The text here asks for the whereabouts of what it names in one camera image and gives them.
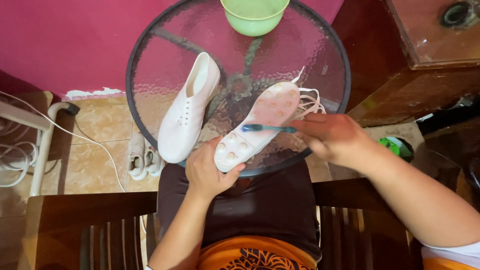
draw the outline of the person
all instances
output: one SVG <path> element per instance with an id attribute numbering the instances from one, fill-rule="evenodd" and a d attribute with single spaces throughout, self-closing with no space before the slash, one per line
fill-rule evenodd
<path id="1" fill-rule="evenodd" d="M 480 268 L 480 214 L 461 197 L 371 140 L 346 115 L 311 113 L 290 125 L 315 155 L 370 179 L 427 247 L 426 270 Z M 226 196 L 245 164 L 218 171 L 213 158 L 220 139 L 194 151 L 186 169 L 168 164 L 162 171 L 161 241 L 148 267 L 316 269 L 321 251 L 306 163 L 254 178 L 240 195 Z"/>

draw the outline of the round glass table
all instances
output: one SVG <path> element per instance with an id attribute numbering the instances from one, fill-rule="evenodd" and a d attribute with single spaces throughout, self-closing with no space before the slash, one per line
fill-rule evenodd
<path id="1" fill-rule="evenodd" d="M 327 113 L 345 112 L 350 94 L 347 54 L 331 26 L 315 11 L 291 0 L 272 32 L 247 37 L 228 24 L 219 0 L 182 0 L 144 30 L 127 67 L 126 91 L 133 119 L 154 147 L 164 115 L 203 51 L 216 61 L 221 80 L 205 110 L 196 148 L 228 134 L 264 90 L 291 81 L 303 66 L 297 85 L 317 89 Z M 309 154 L 301 140 L 279 133 L 246 162 L 240 176 L 277 171 Z M 185 161 L 179 165 L 185 167 Z"/>

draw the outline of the peeling paint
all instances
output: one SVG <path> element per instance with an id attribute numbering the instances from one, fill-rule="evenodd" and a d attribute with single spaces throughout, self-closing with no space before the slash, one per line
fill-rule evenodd
<path id="1" fill-rule="evenodd" d="M 104 87 L 103 91 L 93 91 L 93 92 L 85 92 L 85 91 L 80 91 L 80 90 L 72 90 L 68 91 L 68 93 L 65 95 L 66 98 L 69 99 L 74 99 L 78 97 L 87 97 L 87 96 L 103 96 L 103 95 L 112 95 L 112 94 L 120 94 L 124 93 L 121 90 L 118 89 L 110 89 L 108 87 Z"/>

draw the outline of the green bowl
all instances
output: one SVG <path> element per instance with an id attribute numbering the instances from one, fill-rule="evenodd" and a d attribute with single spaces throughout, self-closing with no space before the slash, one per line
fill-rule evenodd
<path id="1" fill-rule="evenodd" d="M 258 37 L 280 22 L 290 0 L 220 0 L 230 25 L 240 34 Z"/>

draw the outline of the blue toothbrush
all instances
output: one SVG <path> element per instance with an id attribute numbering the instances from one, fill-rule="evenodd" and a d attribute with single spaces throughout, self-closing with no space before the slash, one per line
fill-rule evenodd
<path id="1" fill-rule="evenodd" d="M 262 125 L 262 124 L 246 124 L 243 125 L 241 128 L 243 132 L 247 131 L 262 131 L 262 130 L 275 130 L 275 131 L 282 131 L 286 133 L 295 133 L 297 129 L 293 126 L 269 126 L 269 125 Z"/>

